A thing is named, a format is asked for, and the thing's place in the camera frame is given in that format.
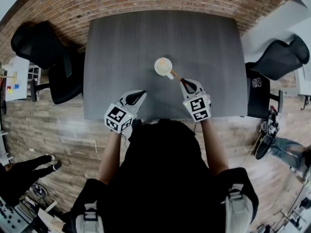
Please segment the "small white side table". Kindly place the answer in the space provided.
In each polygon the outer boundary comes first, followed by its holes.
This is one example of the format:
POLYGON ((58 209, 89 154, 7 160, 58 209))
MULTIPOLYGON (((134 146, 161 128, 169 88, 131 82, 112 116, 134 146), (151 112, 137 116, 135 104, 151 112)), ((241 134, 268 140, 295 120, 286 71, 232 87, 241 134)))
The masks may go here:
POLYGON ((14 70, 17 72, 17 80, 13 82, 11 79, 6 79, 5 85, 5 100, 13 101, 27 98, 27 82, 29 71, 29 60, 15 56, 8 64, 2 66, 5 70, 14 70), (19 89, 13 89, 13 85, 18 84, 19 89), (8 89, 12 89, 13 93, 8 93, 8 89))

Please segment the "wooden spoon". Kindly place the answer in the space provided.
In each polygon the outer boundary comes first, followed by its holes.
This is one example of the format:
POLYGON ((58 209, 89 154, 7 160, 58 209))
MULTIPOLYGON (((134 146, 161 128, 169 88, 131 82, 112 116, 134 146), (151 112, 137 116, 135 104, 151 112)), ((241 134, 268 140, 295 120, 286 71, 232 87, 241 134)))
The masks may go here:
POLYGON ((178 80, 181 80, 181 78, 179 77, 179 75, 173 70, 172 67, 170 67, 167 63, 166 63, 167 58, 162 57, 160 59, 160 63, 166 65, 166 67, 170 70, 170 73, 175 76, 178 80))

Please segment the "person's left forearm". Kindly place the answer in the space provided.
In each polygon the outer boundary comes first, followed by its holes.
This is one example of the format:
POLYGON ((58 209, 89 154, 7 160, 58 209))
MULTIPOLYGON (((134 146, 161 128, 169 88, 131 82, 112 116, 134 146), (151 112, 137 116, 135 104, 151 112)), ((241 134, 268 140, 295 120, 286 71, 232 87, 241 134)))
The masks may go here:
POLYGON ((108 142, 103 151, 99 165, 97 180, 109 184, 120 167, 121 135, 115 131, 110 132, 108 142))

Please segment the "black mesh office chair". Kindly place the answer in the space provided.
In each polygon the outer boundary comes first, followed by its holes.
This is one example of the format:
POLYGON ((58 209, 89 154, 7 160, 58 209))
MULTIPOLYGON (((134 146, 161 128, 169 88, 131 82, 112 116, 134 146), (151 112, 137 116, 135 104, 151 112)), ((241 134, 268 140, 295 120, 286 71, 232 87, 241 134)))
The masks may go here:
POLYGON ((266 118, 269 114, 270 100, 278 102, 277 111, 283 109, 283 92, 278 95, 270 93, 270 81, 277 81, 286 74, 301 68, 310 60, 310 51, 305 42, 294 35, 287 44, 275 40, 269 44, 256 62, 245 64, 247 77, 248 106, 247 115, 266 118))
POLYGON ((85 53, 66 47, 47 21, 25 22, 15 31, 11 48, 18 57, 48 72, 48 83, 30 81, 32 102, 37 91, 49 88, 54 104, 62 104, 83 93, 85 53))

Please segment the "person's right forearm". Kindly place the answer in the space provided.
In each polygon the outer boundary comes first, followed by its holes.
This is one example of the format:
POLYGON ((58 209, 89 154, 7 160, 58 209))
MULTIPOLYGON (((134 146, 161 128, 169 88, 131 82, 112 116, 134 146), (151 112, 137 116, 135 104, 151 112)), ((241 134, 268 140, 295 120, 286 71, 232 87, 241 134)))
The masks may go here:
POLYGON ((207 163, 214 175, 229 169, 228 158, 221 140, 209 119, 200 121, 205 143, 207 163))

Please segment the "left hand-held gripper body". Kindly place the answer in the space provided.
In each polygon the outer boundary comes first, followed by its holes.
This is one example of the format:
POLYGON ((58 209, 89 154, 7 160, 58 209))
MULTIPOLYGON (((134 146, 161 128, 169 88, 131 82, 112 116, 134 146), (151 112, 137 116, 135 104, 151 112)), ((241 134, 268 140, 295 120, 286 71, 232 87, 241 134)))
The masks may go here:
POLYGON ((127 104, 125 97, 121 97, 108 107, 104 115, 104 123, 110 130, 121 133, 131 126, 136 117, 136 107, 127 104))

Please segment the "white cup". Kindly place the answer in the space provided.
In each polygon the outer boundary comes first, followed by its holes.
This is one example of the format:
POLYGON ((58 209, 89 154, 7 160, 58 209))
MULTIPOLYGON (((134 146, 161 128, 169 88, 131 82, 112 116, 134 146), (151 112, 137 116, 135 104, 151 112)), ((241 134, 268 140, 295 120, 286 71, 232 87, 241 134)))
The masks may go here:
POLYGON ((173 80, 172 75, 173 65, 169 59, 165 57, 157 59, 154 64, 154 68, 158 75, 168 77, 169 79, 173 80))

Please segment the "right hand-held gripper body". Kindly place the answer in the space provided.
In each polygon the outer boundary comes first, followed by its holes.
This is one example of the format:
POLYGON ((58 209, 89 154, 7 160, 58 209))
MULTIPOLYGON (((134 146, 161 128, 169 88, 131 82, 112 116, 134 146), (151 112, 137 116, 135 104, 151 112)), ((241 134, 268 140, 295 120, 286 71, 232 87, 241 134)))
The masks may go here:
POLYGON ((211 117, 210 96, 205 91, 187 95, 183 105, 195 122, 200 122, 211 117))

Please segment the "wooden stand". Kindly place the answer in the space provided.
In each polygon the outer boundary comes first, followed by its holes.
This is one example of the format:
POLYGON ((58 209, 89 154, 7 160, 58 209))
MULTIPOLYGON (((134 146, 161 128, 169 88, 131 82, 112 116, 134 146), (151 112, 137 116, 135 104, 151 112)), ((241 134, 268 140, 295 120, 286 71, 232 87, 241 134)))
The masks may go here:
POLYGON ((17 72, 14 70, 5 70, 0 68, 0 78, 11 79, 13 82, 17 80, 17 72))

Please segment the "person's black clothing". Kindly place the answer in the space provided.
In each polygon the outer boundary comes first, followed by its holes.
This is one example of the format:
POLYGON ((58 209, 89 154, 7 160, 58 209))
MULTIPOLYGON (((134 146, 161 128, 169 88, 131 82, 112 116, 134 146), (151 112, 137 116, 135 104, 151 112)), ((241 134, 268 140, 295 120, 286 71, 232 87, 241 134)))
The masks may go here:
POLYGON ((109 184, 88 179, 72 233, 246 233, 259 199, 246 170, 214 175, 195 133, 180 121, 136 120, 109 184))

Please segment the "black wheeled equipment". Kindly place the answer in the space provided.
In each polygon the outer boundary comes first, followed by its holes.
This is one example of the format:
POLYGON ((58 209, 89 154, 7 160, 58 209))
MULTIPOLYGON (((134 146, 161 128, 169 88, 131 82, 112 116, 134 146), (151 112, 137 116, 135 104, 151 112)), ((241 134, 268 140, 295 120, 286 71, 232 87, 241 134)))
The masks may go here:
POLYGON ((267 118, 263 119, 261 122, 259 131, 260 135, 255 144, 255 158, 257 160, 264 157, 274 142, 276 134, 279 131, 277 117, 278 111, 271 105, 267 118))

